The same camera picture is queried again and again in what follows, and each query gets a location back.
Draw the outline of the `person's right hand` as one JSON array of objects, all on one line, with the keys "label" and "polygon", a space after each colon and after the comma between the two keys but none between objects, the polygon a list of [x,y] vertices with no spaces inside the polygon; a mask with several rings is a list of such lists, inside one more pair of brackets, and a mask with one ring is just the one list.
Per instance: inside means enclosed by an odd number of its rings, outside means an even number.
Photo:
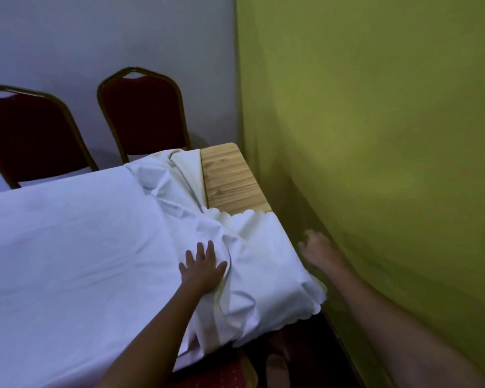
[{"label": "person's right hand", "polygon": [[305,240],[299,242],[298,247],[307,262],[326,276],[347,268],[343,255],[323,233],[308,229],[305,230],[304,235]]}]

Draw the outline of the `white scalloped tablecloth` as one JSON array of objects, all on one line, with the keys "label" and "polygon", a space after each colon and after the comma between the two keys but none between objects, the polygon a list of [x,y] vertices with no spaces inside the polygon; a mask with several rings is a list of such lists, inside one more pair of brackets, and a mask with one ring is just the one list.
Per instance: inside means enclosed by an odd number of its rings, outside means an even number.
[{"label": "white scalloped tablecloth", "polygon": [[174,372],[321,311],[326,287],[274,213],[206,207],[200,150],[0,193],[0,388],[91,386],[212,241],[227,269],[188,324]]}]

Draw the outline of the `person's leg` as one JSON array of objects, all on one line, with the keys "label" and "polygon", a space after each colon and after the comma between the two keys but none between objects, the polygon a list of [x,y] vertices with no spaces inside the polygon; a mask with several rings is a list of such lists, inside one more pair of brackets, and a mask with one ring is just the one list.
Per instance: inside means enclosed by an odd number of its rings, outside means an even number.
[{"label": "person's leg", "polygon": [[266,387],[291,388],[286,360],[278,354],[270,354],[266,359]]}]

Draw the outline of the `person's left hand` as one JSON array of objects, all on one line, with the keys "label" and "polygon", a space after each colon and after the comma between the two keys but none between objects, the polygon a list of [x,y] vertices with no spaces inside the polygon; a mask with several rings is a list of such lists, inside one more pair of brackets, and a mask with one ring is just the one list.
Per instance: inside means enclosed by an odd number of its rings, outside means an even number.
[{"label": "person's left hand", "polygon": [[188,267],[189,278],[187,281],[181,281],[180,288],[188,289],[196,295],[205,295],[215,290],[223,280],[218,279],[215,274],[217,266],[223,262],[218,261],[213,241],[208,241],[205,248],[206,262],[196,264],[196,252],[191,250],[185,253],[185,264]]}]

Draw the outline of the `person's right forearm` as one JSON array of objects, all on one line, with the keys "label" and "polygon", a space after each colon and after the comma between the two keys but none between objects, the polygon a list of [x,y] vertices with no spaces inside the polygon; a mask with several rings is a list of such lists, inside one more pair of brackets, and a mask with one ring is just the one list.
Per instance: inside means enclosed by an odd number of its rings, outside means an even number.
[{"label": "person's right forearm", "polygon": [[464,355],[349,267],[327,261],[321,269],[396,388],[485,388],[485,375]]}]

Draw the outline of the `red banquet chair gold frame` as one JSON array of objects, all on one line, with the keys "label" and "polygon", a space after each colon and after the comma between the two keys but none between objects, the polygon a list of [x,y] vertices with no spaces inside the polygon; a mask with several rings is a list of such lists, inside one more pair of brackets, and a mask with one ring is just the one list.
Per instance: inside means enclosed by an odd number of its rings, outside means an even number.
[{"label": "red banquet chair gold frame", "polygon": [[193,149],[181,90],[170,77],[126,67],[99,84],[97,101],[123,164],[130,156]]},{"label": "red banquet chair gold frame", "polygon": [[64,102],[0,85],[0,175],[11,189],[86,168],[99,170]]}]

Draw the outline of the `red dotted chair seat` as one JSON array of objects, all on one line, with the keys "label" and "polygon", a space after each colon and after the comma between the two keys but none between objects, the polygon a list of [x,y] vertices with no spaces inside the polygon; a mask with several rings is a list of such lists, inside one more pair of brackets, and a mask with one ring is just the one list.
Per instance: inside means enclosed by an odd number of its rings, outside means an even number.
[{"label": "red dotted chair seat", "polygon": [[243,350],[223,348],[171,374],[163,388],[258,388],[259,378]]}]

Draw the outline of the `person's left forearm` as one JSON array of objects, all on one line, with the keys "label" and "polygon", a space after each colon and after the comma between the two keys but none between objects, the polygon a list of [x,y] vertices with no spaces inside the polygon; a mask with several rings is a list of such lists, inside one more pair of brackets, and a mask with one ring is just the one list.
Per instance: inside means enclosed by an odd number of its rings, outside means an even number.
[{"label": "person's left forearm", "polygon": [[159,388],[164,384],[200,299],[217,287],[222,277],[211,272],[185,280],[93,388]]}]

